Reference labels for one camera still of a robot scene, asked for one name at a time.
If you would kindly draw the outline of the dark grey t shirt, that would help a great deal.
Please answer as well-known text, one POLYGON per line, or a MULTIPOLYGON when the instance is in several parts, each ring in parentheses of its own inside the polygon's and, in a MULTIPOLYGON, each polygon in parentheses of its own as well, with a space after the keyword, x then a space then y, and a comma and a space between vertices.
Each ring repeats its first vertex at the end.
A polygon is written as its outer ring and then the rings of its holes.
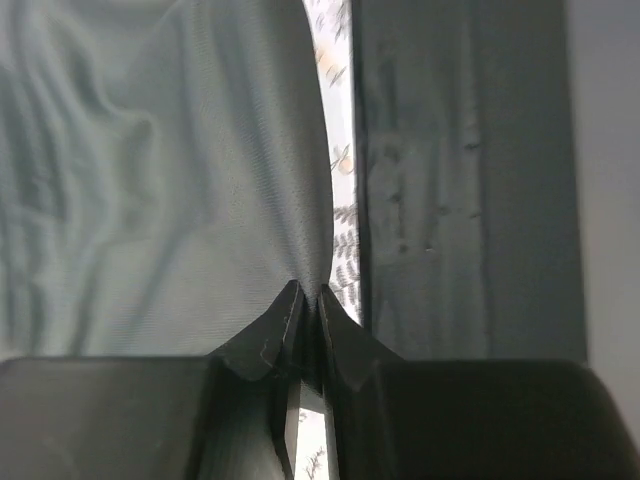
POLYGON ((314 297, 332 187, 299 1, 1 5, 1 353, 198 354, 314 297))

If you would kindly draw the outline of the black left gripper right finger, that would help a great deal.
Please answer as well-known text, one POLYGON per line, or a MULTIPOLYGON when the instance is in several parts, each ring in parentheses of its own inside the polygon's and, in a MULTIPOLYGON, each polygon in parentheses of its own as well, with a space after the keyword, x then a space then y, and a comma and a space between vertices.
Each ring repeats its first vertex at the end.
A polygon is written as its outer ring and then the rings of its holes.
POLYGON ((408 361, 318 300, 334 479, 629 479, 606 387, 566 361, 408 361))

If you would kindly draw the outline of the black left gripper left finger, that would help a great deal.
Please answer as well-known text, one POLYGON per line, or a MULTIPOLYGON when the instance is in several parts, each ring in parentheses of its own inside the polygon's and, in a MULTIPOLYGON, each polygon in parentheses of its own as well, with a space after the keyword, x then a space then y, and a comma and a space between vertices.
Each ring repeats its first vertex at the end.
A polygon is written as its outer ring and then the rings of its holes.
POLYGON ((203 356, 23 357, 1 365, 5 479, 290 479, 305 296, 203 356))

